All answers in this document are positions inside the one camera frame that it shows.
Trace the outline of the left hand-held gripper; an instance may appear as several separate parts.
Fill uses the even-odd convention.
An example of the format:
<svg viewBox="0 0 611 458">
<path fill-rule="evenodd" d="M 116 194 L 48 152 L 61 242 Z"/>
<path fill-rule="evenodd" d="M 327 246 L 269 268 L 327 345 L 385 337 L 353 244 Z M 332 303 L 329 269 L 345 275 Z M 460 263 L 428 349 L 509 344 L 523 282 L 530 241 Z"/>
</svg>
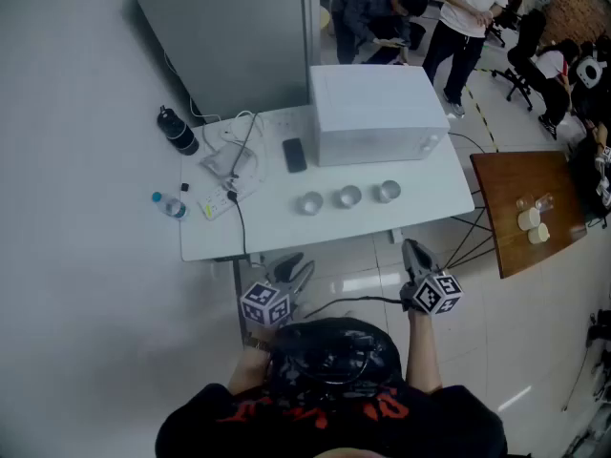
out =
<svg viewBox="0 0 611 458">
<path fill-rule="evenodd" d="M 315 261 L 308 261 L 290 282 L 293 269 L 303 257 L 302 252 L 295 252 L 272 261 L 266 268 L 267 281 L 255 281 L 241 295 L 240 309 L 248 322 L 276 327 L 291 316 L 297 294 L 315 271 Z"/>
</svg>

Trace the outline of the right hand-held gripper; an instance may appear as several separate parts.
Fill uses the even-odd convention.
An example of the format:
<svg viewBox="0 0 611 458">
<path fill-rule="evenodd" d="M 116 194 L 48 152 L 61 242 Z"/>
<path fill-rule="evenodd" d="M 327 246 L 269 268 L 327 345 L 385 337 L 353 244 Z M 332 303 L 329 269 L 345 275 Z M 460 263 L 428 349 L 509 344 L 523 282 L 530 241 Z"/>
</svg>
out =
<svg viewBox="0 0 611 458">
<path fill-rule="evenodd" d="M 435 253 L 418 241 L 411 243 L 411 239 L 405 239 L 402 243 L 402 257 L 409 277 L 409 281 L 400 290 L 403 309 L 413 309 L 424 314 L 450 312 L 463 297 L 463 290 L 453 275 L 442 272 Z M 415 277 L 422 280 L 414 282 Z"/>
</svg>

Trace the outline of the person's right forearm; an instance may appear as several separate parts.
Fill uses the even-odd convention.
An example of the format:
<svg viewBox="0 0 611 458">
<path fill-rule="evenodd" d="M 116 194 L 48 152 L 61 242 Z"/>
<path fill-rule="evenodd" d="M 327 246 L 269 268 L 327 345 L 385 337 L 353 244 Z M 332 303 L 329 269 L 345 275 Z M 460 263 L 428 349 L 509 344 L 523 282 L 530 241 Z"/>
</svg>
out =
<svg viewBox="0 0 611 458">
<path fill-rule="evenodd" d="M 426 394 L 442 387 L 432 318 L 423 312 L 408 311 L 410 325 L 407 383 Z"/>
</svg>

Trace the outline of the person's left forearm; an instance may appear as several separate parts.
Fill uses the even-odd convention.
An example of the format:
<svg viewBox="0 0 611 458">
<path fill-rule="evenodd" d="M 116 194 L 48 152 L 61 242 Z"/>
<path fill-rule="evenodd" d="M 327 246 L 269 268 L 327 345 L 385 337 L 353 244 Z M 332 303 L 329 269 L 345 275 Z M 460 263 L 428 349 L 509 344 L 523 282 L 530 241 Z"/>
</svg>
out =
<svg viewBox="0 0 611 458">
<path fill-rule="evenodd" d="M 228 391 L 232 395 L 238 395 L 261 386 L 265 380 L 269 362 L 269 352 L 246 346 L 229 380 Z"/>
</svg>

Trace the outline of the white power strip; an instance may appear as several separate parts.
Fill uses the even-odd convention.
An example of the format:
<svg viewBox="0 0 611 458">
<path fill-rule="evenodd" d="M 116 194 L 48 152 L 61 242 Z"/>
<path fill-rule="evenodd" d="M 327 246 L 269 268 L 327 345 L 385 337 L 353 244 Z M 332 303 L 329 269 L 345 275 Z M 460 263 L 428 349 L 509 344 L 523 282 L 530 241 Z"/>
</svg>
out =
<svg viewBox="0 0 611 458">
<path fill-rule="evenodd" d="M 235 191 L 238 194 L 238 201 L 240 202 L 256 192 L 260 184 L 257 179 L 245 181 L 238 181 L 236 179 L 229 181 L 210 190 L 198 200 L 198 205 L 208 220 L 215 220 L 235 207 L 226 196 L 229 190 Z"/>
</svg>

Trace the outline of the black smartphone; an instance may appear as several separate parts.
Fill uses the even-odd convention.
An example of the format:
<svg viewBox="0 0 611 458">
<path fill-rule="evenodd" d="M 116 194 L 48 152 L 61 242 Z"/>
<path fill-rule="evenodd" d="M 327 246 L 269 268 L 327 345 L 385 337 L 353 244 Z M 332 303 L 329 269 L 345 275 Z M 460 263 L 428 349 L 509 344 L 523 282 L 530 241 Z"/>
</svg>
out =
<svg viewBox="0 0 611 458">
<path fill-rule="evenodd" d="M 287 171 L 291 174 L 306 170 L 306 155 L 301 139 L 290 138 L 282 143 Z"/>
</svg>

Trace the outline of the brown wooden side table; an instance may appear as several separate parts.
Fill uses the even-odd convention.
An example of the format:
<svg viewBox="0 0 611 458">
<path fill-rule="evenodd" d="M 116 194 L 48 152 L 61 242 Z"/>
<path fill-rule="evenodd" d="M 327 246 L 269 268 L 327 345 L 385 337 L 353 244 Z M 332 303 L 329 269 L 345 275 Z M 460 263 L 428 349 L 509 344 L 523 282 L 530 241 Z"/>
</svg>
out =
<svg viewBox="0 0 611 458">
<path fill-rule="evenodd" d="M 576 187 L 561 152 L 514 152 L 473 154 L 471 163 L 478 201 L 471 213 L 456 220 L 476 235 L 475 246 L 460 242 L 446 263 L 454 269 L 488 254 L 496 255 L 499 276 L 507 279 L 554 256 L 587 234 Z M 517 203 L 528 205 L 549 194 L 553 207 L 541 214 L 550 239 L 532 244 L 518 228 Z"/>
</svg>

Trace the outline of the clear plastic pouch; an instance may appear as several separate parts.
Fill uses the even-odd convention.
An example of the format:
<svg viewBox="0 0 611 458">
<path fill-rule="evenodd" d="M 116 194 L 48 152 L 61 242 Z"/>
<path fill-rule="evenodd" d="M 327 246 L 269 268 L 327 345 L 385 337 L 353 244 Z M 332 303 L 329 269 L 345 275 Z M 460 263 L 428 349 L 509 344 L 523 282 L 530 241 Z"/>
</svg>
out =
<svg viewBox="0 0 611 458">
<path fill-rule="evenodd" d="M 255 159 L 252 150 L 239 142 L 226 142 L 216 153 L 199 161 L 199 166 L 218 179 L 239 177 L 250 160 Z"/>
</svg>

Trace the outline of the clear water bottle blue cap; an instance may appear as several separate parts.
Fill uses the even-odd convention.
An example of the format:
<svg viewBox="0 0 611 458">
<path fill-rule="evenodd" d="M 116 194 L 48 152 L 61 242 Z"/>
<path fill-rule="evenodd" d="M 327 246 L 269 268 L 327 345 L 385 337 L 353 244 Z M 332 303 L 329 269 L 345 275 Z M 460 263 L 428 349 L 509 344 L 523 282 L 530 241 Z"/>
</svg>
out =
<svg viewBox="0 0 611 458">
<path fill-rule="evenodd" d="M 188 215 L 187 206 L 179 198 L 160 192 L 154 192 L 151 199 L 160 212 L 168 217 L 183 220 Z"/>
</svg>

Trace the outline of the yellow black floor tape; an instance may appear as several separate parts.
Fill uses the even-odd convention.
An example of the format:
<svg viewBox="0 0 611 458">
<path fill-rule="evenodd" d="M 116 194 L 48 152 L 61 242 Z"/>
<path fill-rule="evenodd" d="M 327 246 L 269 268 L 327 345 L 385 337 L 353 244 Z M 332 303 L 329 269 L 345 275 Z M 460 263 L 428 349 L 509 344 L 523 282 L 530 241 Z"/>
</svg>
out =
<svg viewBox="0 0 611 458">
<path fill-rule="evenodd" d="M 496 151 L 497 153 L 499 153 L 499 152 L 500 152 L 499 147 L 498 147 L 498 145 L 496 144 L 495 137 L 494 137 L 494 135 L 493 135 L 492 130 L 490 129 L 489 122 L 488 122 L 488 120 L 487 120 L 487 118 L 486 118 L 485 114 L 483 113 L 483 111 L 482 111 L 482 109 L 481 109 L 481 107 L 480 107 L 480 105 L 479 105 L 479 102 L 478 102 L 478 101 L 476 100 L 476 98 L 474 97 L 474 94 L 473 94 L 473 92 L 472 92 L 471 88 L 469 87 L 469 85 L 466 85 L 466 86 L 465 86 L 465 90 L 467 91 L 467 93 L 468 93 L 468 95 L 469 95 L 469 98 L 472 100 L 472 102 L 473 102 L 473 104 L 474 104 L 475 110 L 477 111 L 478 115 L 480 116 L 480 118 L 481 118 L 481 120 L 482 120 L 482 123 L 483 123 L 483 125 L 484 125 L 484 128 L 485 128 L 485 130 L 486 130 L 486 132 L 487 132 L 487 134 L 488 134 L 489 139 L 491 140 L 491 143 L 492 143 L 493 147 L 495 148 L 495 151 Z"/>
</svg>

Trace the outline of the white microwave oven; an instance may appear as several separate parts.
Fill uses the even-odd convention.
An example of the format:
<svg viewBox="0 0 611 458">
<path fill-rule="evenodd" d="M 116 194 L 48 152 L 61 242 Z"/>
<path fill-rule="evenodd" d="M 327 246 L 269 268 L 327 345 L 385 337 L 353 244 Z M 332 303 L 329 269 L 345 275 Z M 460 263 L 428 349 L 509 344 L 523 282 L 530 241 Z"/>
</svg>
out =
<svg viewBox="0 0 611 458">
<path fill-rule="evenodd" d="M 418 66 L 313 66 L 310 84 L 321 166 L 424 159 L 450 130 Z"/>
</svg>

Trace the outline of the person's black printed shirt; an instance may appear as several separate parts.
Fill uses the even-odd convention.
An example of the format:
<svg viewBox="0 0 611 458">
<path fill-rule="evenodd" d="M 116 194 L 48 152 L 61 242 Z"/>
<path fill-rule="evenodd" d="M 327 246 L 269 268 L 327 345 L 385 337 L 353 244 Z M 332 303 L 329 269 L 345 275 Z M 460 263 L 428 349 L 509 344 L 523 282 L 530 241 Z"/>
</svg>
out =
<svg viewBox="0 0 611 458">
<path fill-rule="evenodd" d="M 386 458 L 505 458 L 501 420 L 466 387 L 400 381 L 364 397 L 295 399 L 268 386 L 207 385 L 161 425 L 157 458 L 314 458 L 336 448 Z"/>
</svg>

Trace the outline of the black drinking bottle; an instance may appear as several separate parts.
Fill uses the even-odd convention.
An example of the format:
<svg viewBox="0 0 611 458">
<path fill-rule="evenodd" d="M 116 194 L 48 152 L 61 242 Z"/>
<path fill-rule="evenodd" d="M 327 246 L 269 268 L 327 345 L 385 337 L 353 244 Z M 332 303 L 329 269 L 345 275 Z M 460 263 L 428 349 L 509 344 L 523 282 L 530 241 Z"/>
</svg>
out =
<svg viewBox="0 0 611 458">
<path fill-rule="evenodd" d="M 184 156 L 192 156 L 200 144 L 191 128 L 170 108 L 161 106 L 157 124 L 166 139 Z"/>
</svg>

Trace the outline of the black floor equipment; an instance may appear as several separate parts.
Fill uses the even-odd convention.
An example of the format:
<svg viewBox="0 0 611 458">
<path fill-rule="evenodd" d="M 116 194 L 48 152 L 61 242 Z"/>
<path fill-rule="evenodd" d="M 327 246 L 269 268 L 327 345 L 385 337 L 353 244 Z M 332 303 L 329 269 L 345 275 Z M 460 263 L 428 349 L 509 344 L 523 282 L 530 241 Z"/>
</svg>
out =
<svg viewBox="0 0 611 458">
<path fill-rule="evenodd" d="M 590 325 L 588 326 L 585 341 L 586 351 L 583 356 L 583 361 L 579 369 L 578 377 L 575 380 L 573 387 L 571 388 L 571 391 L 567 398 L 567 402 L 562 408 L 562 411 L 566 411 L 568 409 L 569 403 L 577 386 L 580 373 L 583 370 L 589 348 L 591 347 L 593 342 L 597 340 L 611 342 L 611 309 L 600 309 L 596 315 L 590 315 Z"/>
</svg>

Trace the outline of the black office chair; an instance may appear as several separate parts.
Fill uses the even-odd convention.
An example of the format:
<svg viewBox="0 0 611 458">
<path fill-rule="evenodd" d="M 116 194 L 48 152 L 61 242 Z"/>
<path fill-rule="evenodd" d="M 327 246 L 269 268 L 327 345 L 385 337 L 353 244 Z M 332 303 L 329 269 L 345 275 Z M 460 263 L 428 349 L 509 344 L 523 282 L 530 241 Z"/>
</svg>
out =
<svg viewBox="0 0 611 458">
<path fill-rule="evenodd" d="M 531 85 L 529 82 L 529 67 L 533 65 L 529 58 L 518 58 L 509 60 L 510 67 L 505 71 L 492 70 L 493 78 L 503 77 L 512 84 L 511 90 L 506 94 L 505 98 L 508 102 L 512 101 L 515 92 L 519 92 L 527 104 L 527 111 L 533 110 L 531 101 Z"/>
<path fill-rule="evenodd" d="M 500 47 L 504 49 L 506 47 L 506 42 L 503 38 L 503 31 L 517 31 L 519 20 L 520 17 L 514 11 L 503 10 L 486 30 L 486 37 L 493 36 Z"/>
</svg>

